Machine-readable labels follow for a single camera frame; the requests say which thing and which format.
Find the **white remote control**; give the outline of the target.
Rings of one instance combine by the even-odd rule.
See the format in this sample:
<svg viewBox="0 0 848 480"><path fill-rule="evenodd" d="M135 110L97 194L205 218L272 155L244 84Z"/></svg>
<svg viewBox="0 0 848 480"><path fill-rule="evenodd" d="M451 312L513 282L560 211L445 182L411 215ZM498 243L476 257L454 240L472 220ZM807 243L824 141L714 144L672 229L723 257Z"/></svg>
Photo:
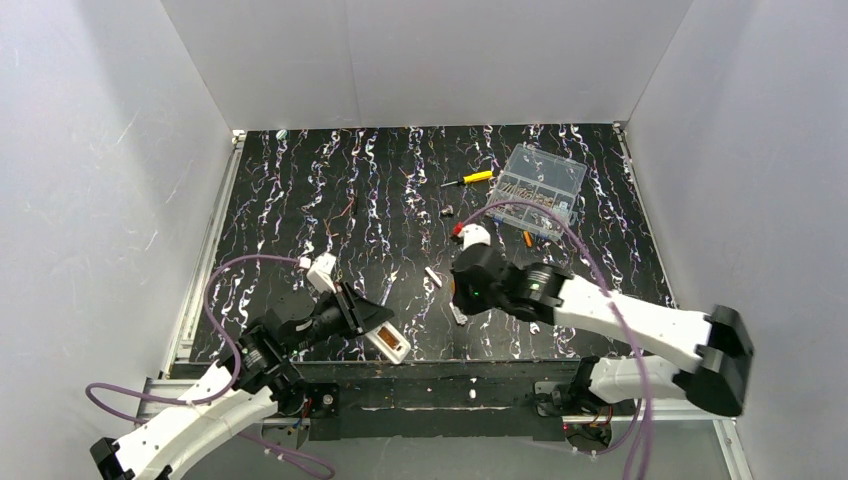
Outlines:
<svg viewBox="0 0 848 480"><path fill-rule="evenodd" d="M394 365L401 364L411 351L410 342L390 321L366 332L365 337Z"/></svg>

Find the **remote battery cover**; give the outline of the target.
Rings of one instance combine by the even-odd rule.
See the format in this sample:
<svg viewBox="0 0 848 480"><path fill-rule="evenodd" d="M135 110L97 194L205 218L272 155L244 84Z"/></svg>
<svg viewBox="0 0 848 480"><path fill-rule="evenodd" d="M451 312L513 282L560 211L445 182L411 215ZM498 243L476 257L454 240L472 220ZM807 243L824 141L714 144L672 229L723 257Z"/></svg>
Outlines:
<svg viewBox="0 0 848 480"><path fill-rule="evenodd" d="M453 309L452 313L453 313L455 322L458 325L464 326L464 325L467 324L468 317L465 314L463 314L459 309Z"/></svg>

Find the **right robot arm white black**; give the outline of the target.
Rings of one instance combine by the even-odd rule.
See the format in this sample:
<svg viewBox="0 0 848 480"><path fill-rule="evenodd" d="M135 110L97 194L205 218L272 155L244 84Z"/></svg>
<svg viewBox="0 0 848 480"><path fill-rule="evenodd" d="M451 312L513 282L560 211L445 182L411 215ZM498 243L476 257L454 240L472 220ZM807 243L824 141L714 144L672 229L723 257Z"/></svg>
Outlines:
<svg viewBox="0 0 848 480"><path fill-rule="evenodd" d="M471 316L497 309L524 322L597 333L642 356L581 363L569 400L611 405L630 399L680 399L713 415L745 409L755 348L741 313L664 307L540 262L519 267L478 243L453 261L453 303Z"/></svg>

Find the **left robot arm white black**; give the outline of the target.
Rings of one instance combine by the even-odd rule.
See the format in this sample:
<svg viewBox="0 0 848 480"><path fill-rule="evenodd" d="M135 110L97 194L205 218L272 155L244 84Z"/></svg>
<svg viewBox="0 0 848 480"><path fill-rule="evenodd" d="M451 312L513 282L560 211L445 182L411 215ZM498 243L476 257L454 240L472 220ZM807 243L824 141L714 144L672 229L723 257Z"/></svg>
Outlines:
<svg viewBox="0 0 848 480"><path fill-rule="evenodd" d="M233 352L210 368L164 410L117 439L90 448L104 479L179 479L200 459L276 414L306 419L323 408L329 388L313 386L291 360L331 337L366 337L393 364L410 353L393 325L391 309L343 283L312 299L304 292L282 296L253 319Z"/></svg>

